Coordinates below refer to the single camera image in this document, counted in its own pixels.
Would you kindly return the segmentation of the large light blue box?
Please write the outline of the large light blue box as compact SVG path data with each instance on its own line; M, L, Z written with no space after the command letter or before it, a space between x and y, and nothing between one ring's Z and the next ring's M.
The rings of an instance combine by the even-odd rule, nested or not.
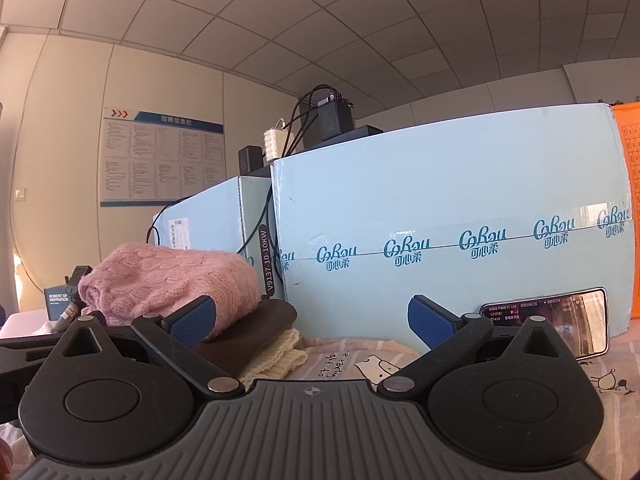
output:
M451 312L603 287L634 302L634 214L612 110L577 104L405 128L275 162L286 300L305 336L413 349L408 304Z

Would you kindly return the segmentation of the small light blue box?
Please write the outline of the small light blue box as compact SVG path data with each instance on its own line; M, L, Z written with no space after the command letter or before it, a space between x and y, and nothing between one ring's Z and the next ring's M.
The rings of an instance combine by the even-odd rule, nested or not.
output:
M262 296L282 299L271 180L234 177L164 209L155 241L172 249L235 252L253 269Z

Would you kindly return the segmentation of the black power adapter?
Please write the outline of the black power adapter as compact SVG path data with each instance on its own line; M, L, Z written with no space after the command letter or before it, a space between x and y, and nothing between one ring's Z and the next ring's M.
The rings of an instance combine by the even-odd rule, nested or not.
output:
M302 135L302 152L376 136L383 132L370 125L357 127L352 118L352 102L337 90L330 90L327 96L317 102L311 117L312 125Z

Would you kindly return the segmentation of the wall notice board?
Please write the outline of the wall notice board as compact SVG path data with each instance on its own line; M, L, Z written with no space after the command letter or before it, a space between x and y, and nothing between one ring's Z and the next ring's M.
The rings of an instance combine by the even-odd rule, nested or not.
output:
M226 178L224 126L107 107L100 135L99 204L164 206Z

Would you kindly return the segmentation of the cream knitted garment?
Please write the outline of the cream knitted garment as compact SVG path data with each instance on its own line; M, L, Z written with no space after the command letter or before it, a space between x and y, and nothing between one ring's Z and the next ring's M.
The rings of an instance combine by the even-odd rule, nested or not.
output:
M300 341L299 331L295 328L285 330L275 341L265 349L260 350L257 356L242 370L239 381L245 388L250 388L257 379L283 379L288 374L303 366L308 354L298 348Z

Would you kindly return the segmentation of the pink knitted sweater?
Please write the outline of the pink knitted sweater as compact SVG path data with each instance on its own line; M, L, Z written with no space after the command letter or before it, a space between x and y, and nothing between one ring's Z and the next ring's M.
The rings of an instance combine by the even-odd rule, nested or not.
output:
M78 294L87 311L107 324L130 324L145 313L168 316L209 296L215 305L213 339L253 312L262 299L252 266L235 252L122 244L84 276Z

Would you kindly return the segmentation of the small dark blue card box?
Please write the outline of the small dark blue card box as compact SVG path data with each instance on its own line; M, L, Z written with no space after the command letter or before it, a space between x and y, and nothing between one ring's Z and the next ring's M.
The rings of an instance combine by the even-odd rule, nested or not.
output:
M48 287L44 290L44 300L46 300L46 310L50 321L57 321L64 315L73 302L73 296L76 292L77 287L69 284Z

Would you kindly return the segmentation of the smartphone with lit screen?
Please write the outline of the smartphone with lit screen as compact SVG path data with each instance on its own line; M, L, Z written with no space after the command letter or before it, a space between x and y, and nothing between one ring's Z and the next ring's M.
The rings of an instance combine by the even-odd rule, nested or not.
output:
M528 318L545 318L577 359L602 356L608 351L608 296L603 287L537 298L492 302L480 314L495 326L521 326Z

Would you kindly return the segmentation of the white power strip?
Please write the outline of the white power strip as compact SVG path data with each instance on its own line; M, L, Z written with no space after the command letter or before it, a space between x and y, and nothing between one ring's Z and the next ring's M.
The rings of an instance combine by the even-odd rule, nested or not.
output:
M287 135L288 130L286 130L283 118L280 118L272 128L264 132L264 157L267 164L282 156Z

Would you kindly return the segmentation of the brown folded garment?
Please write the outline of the brown folded garment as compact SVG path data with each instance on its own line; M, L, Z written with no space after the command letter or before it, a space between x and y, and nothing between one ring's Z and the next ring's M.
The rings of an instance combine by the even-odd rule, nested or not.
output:
M292 304L279 299L263 299L244 318L213 339L201 342L195 353L239 378L250 361L289 330L296 318L297 312Z

